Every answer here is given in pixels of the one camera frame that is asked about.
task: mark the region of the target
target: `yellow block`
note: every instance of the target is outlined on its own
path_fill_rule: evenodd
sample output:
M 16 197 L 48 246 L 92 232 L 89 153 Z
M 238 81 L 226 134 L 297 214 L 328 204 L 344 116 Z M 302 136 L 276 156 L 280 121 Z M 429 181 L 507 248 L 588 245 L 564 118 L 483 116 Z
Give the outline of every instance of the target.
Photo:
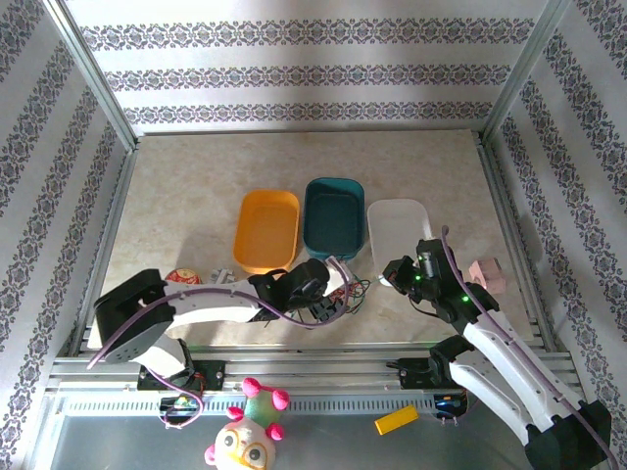
M 393 412 L 392 414 L 388 414 L 387 416 L 377 419 L 374 421 L 374 425 L 379 431 L 379 434 L 383 436 L 384 434 L 394 431 L 401 426 L 405 426 L 416 419 L 418 419 L 418 412 L 416 411 L 415 406 L 411 404 Z

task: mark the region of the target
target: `cable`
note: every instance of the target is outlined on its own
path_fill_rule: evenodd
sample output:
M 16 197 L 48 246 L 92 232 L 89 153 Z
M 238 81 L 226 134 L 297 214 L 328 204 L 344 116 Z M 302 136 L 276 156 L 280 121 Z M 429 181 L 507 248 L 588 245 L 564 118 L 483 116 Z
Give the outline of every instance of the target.
M 419 311 L 423 315 L 432 316 L 434 318 L 440 319 L 440 317 L 438 315 L 436 315 L 435 313 L 432 313 L 432 312 L 427 311 L 427 310 L 421 310 L 420 308 L 418 308 L 417 305 L 413 302 L 412 299 L 410 299 L 410 304 L 411 304 L 411 306 L 413 307 L 413 309 L 415 311 Z
M 521 348 L 516 341 L 504 330 L 501 325 L 495 320 L 490 313 L 481 305 L 481 303 L 477 300 L 476 297 L 472 294 L 468 286 L 466 286 L 465 282 L 461 278 L 461 274 L 459 274 L 458 266 L 453 259 L 453 254 L 451 253 L 451 249 L 447 244 L 447 234 L 449 233 L 449 227 L 447 225 L 442 226 L 442 248 L 444 249 L 444 253 L 447 257 L 447 261 L 449 262 L 449 266 L 451 267 L 451 271 L 458 281 L 459 285 L 465 292 L 465 294 L 472 300 L 472 302 L 476 305 L 479 311 L 486 315 L 486 318 L 492 323 L 492 326 L 499 331 L 500 334 L 503 335 L 503 339 L 509 343 L 510 347 L 518 353 L 519 358 L 525 363 L 525 365 L 533 372 L 535 378 L 542 382 L 547 389 L 555 396 L 555 399 L 564 405 L 564 407 L 568 410 L 570 414 L 575 416 L 577 421 L 581 423 L 581 425 L 586 429 L 586 431 L 590 434 L 592 439 L 595 440 L 597 445 L 601 448 L 603 453 L 607 456 L 607 460 L 609 461 L 609 465 L 612 470 L 619 470 L 618 461 L 616 460 L 615 455 L 612 453 L 609 446 L 605 443 L 599 433 L 597 433 L 593 427 L 590 425 L 586 419 L 575 409 L 575 407 L 564 397 L 564 395 L 553 385 L 553 383 L 545 376 L 545 374 L 540 370 L 540 368 L 535 364 L 533 360 L 525 353 L 523 348 Z
M 196 411 L 194 412 L 194 414 L 192 414 L 188 419 L 186 419 L 185 421 L 183 421 L 182 423 L 179 423 L 179 424 L 171 424 L 168 421 L 168 412 L 169 412 L 169 410 L 168 410 L 166 412 L 166 414 L 164 415 L 164 417 L 161 418 L 161 420 L 166 424 L 167 428 L 183 429 L 185 426 L 189 426 L 194 421 L 196 421 L 198 418 L 200 418 L 201 414 L 203 414 L 203 411 L 205 411 L 205 403 L 203 402 L 203 399 L 202 399 L 202 392 L 201 392 L 200 395 L 196 395 L 195 393 L 193 393 L 193 392 L 191 392 L 189 390 L 185 390 L 185 389 L 182 389 L 182 388 L 174 385 L 172 382 L 170 382 L 169 380 L 163 378 L 162 376 L 157 374 L 157 372 L 152 371 L 148 367 L 146 367 L 146 370 L 148 372 L 150 372 L 150 374 L 155 378 L 155 380 L 157 380 L 158 382 L 161 382 L 162 385 L 165 385 L 169 389 L 172 389 L 172 390 L 174 390 L 176 392 L 179 392 L 182 395 L 186 395 L 186 396 L 194 399 L 194 401 L 196 401 L 198 403 L 198 408 L 196 408 Z
M 363 303 L 365 302 L 365 293 L 371 285 L 370 281 L 368 281 L 367 279 L 360 279 L 357 275 L 355 275 L 355 279 L 356 282 L 352 283 L 349 286 L 350 300 L 354 301 L 355 303 L 350 303 L 351 305 L 346 310 L 346 313 L 351 314 L 355 314 L 360 311 Z M 338 301 L 341 302 L 342 297 L 344 297 L 344 289 L 340 288 L 329 296 L 329 300 L 333 303 L 336 303 Z
M 335 267 L 338 270 L 338 272 L 340 273 L 340 276 L 342 276 L 342 280 L 344 281 L 345 296 L 344 296 L 344 304 L 340 307 L 340 310 L 337 313 L 335 313 L 335 315 L 333 315 L 332 317 L 330 317 L 329 319 L 325 321 L 322 321 L 319 323 L 305 323 L 302 321 L 295 320 L 294 318 L 291 318 L 285 313 L 277 310 L 274 306 L 270 305 L 268 302 L 263 301 L 262 299 L 252 296 L 246 292 L 231 291 L 229 289 L 221 289 L 218 287 L 200 287 L 196 289 L 189 289 L 186 291 L 179 291 L 174 294 L 170 294 L 168 296 L 164 296 L 164 297 L 161 297 L 160 299 L 155 300 L 154 302 L 144 306 L 143 308 L 138 310 L 135 314 L 133 314 L 130 318 L 128 318 L 122 324 L 122 326 L 118 328 L 118 330 L 116 330 L 116 332 L 113 335 L 111 335 L 111 337 L 105 342 L 105 344 L 102 346 L 100 351 L 94 354 L 94 356 L 91 358 L 91 360 L 87 364 L 87 370 L 91 369 L 94 365 L 96 365 L 96 363 L 100 359 L 102 359 L 106 353 L 109 352 L 113 344 L 120 338 L 120 336 L 123 335 L 128 330 L 128 328 L 134 325 L 146 313 L 148 313 L 149 311 L 151 311 L 153 308 L 157 306 L 165 304 L 174 299 L 183 298 L 185 296 L 195 296 L 198 294 L 216 294 L 216 295 L 222 295 L 222 296 L 228 296 L 228 297 L 239 297 L 242 299 L 246 299 L 247 301 L 250 301 L 252 303 L 259 304 L 260 306 L 264 307 L 265 309 L 267 309 L 269 312 L 273 313 L 277 317 L 282 318 L 286 321 L 289 321 L 290 323 L 294 325 L 301 326 L 304 328 L 319 328 L 322 326 L 326 326 L 330 323 L 333 323 L 334 321 L 338 320 L 342 315 L 344 315 L 344 313 L 346 313 L 347 311 L 347 305 L 348 305 L 348 300 L 349 300 L 349 279 L 344 273 L 344 270 L 342 269 L 340 264 L 335 259 L 330 258 L 329 262 L 333 265 L 333 267 Z

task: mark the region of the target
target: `striped wallpaper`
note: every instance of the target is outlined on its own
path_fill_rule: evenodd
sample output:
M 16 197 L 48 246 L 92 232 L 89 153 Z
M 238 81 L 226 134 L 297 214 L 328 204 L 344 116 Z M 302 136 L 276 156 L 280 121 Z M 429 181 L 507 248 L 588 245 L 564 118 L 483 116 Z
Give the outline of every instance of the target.
M 589 400 L 612 414 L 627 468 L 627 15 L 575 1 L 496 142 L 510 202 L 555 334 Z
M 544 0 L 67 0 L 137 132 L 479 129 Z
M 38 0 L 0 0 L 0 469 L 21 468 L 126 151 Z

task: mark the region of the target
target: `yellow plastic container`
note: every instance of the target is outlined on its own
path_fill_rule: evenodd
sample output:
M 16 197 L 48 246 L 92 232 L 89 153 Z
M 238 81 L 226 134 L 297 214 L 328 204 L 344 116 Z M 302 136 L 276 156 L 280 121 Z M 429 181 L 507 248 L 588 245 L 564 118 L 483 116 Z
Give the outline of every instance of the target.
M 244 197 L 233 257 L 252 274 L 289 269 L 298 241 L 298 198 L 288 191 L 259 189 Z

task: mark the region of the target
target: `plastic tray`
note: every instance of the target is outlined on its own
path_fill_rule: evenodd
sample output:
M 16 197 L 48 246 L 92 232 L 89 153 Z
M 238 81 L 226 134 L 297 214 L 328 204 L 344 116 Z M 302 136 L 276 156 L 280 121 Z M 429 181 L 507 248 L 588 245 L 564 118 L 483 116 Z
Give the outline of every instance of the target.
M 427 210 L 413 199 L 386 199 L 368 208 L 368 230 L 374 269 L 381 283 L 390 286 L 382 274 L 393 259 L 415 258 L 420 239 L 433 238 Z
M 248 193 L 235 234 L 233 257 L 253 274 L 289 269 L 296 255 L 300 205 L 288 191 L 260 189 Z
M 305 194 L 305 247 L 314 258 L 351 259 L 363 246 L 363 188 L 353 179 L 319 178 Z

